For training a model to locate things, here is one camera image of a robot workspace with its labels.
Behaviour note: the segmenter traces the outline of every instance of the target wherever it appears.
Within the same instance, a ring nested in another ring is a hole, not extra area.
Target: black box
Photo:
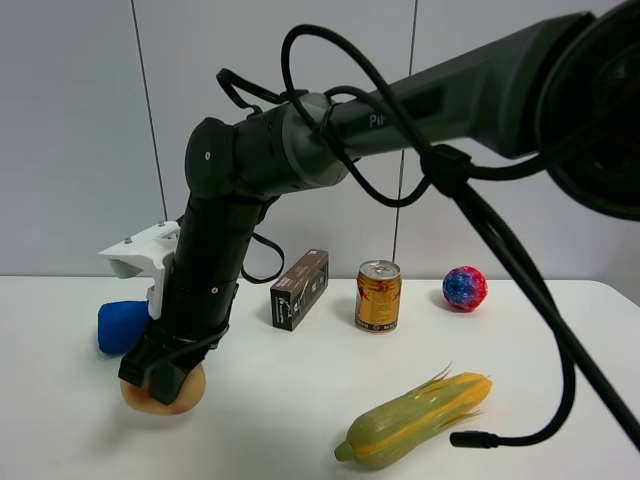
[[[292,332],[329,283],[329,252],[309,250],[271,287],[273,326]]]

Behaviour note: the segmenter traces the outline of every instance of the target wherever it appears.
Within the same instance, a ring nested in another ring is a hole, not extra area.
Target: blue sponge
[[[103,353],[127,353],[149,321],[147,302],[106,303],[98,311],[98,348]]]

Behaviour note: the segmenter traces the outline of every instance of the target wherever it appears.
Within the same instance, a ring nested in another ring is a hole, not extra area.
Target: corn
[[[478,415],[471,412],[492,382],[479,373],[447,378],[448,369],[424,385],[358,417],[335,449],[339,462],[355,460],[373,468],[391,465],[425,440]]]

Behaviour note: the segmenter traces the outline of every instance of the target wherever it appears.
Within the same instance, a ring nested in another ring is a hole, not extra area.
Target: red and gold can
[[[400,267],[387,260],[369,260],[360,265],[356,326],[365,332],[387,333],[398,325]]]

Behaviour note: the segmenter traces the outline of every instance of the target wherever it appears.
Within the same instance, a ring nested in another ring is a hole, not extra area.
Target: can lid
[[[369,260],[360,265],[360,273],[374,280],[391,280],[400,276],[400,267],[388,260]]]

